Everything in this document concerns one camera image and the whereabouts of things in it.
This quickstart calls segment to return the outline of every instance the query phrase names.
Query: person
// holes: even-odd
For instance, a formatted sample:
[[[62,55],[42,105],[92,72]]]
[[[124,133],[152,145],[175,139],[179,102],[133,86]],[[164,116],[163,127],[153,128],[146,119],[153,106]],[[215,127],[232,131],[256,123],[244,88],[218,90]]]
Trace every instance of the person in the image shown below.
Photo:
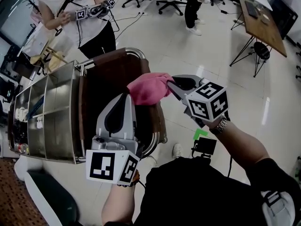
[[[202,35],[202,32],[195,26],[195,24],[205,24],[205,22],[198,18],[197,11],[201,7],[202,3],[209,2],[210,0],[187,0],[185,8],[186,29],[194,35]]]
[[[226,117],[207,125],[245,169],[251,185],[224,176],[201,157],[181,157],[181,146],[176,144],[175,160],[153,168],[147,175],[140,214],[134,225],[271,226],[275,224],[266,218],[268,203],[272,209],[268,216],[284,215],[278,218],[283,220],[278,226],[293,225],[293,221],[295,225],[301,207],[298,183],[278,167],[259,140]],[[135,186],[112,185],[102,210],[104,226],[132,223],[134,192]],[[285,196],[289,206],[284,201],[277,203],[278,195]]]
[[[115,35],[111,23],[103,19],[91,18],[71,21],[70,12],[83,6],[100,4],[104,0],[74,0],[59,14],[66,0],[39,0],[39,9],[44,26],[55,29],[61,26],[80,51],[89,59],[116,49]]]

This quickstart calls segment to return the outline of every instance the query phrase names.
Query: wooden desk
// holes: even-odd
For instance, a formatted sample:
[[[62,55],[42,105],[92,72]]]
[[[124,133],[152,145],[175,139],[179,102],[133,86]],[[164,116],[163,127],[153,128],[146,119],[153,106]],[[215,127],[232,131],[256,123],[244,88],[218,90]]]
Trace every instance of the wooden desk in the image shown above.
[[[253,18],[249,15],[248,10],[246,8],[245,1],[253,2],[252,0],[239,0],[241,5],[242,14],[245,19],[246,32],[267,45],[271,46],[274,50],[282,54],[284,57],[287,57],[286,50],[280,36],[280,32],[274,22],[274,19],[270,13],[270,11],[266,8],[263,8],[261,14],[258,18]],[[269,17],[269,23],[264,24],[261,19],[263,15]]]

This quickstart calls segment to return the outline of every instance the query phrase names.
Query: pink cloth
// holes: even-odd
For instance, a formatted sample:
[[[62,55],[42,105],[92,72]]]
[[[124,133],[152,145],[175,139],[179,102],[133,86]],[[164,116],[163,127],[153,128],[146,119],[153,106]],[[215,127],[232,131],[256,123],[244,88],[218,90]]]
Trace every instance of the pink cloth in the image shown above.
[[[168,73],[145,73],[127,87],[135,105],[154,105],[171,93],[167,81],[174,81]]]

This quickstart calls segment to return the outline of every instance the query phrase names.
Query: brown leather chair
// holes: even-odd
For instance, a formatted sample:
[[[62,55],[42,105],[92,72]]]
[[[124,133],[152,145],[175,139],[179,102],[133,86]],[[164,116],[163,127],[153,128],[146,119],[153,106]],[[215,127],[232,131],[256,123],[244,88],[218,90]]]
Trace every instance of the brown leather chair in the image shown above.
[[[144,54],[135,48],[122,48],[78,64],[87,69],[86,76],[81,70],[79,80],[79,136],[82,151],[91,148],[95,136],[97,118],[105,106],[116,96],[128,92],[127,85],[144,73],[150,73]],[[135,136],[141,141],[143,157],[150,155],[157,144],[166,142],[165,120],[160,103],[136,105],[137,129]]]

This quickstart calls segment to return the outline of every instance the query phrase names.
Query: white floor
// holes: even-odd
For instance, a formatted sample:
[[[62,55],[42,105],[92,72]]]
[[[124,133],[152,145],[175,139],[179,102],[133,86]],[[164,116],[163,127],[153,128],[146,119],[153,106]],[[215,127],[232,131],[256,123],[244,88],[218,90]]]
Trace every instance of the white floor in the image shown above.
[[[230,30],[236,15],[222,14],[216,5],[202,5],[198,14],[205,19],[206,25],[198,26],[203,32],[198,37],[186,31],[184,16],[179,16],[172,7],[159,15],[156,0],[145,0],[141,8],[136,8],[135,2],[121,8],[125,0],[116,1],[118,2],[113,10],[115,19],[135,17],[139,11],[146,13],[121,34],[117,39],[118,48],[140,49],[146,55],[152,72],[196,74],[227,85],[232,121],[261,140],[270,156],[284,171],[290,174],[294,171],[296,158],[301,154],[301,84],[295,79],[296,65],[300,61],[295,55],[296,48],[284,40],[288,57],[284,58],[272,50],[271,58],[257,77],[253,78],[254,57],[250,56],[229,67],[250,38],[243,26]],[[225,6],[221,4],[220,8],[229,13],[237,11],[230,1]],[[118,21],[120,30],[135,20],[136,18]],[[86,60],[76,48],[70,50],[66,59]],[[168,143],[159,145],[154,156],[160,164],[170,161],[171,148],[179,142],[183,146],[184,156],[189,157],[197,125],[183,114],[184,106],[174,96],[164,98],[161,105],[166,119]],[[229,160],[230,155],[218,142],[211,165],[227,175]],[[101,225],[101,210],[110,185],[87,181],[85,164],[46,161],[44,165],[76,200],[80,222],[84,225]],[[138,169],[142,182],[145,182],[150,170],[147,161],[143,160]],[[246,174],[236,163],[233,163],[231,177],[248,183]],[[144,189],[138,185],[134,219],[139,214],[143,194]]]

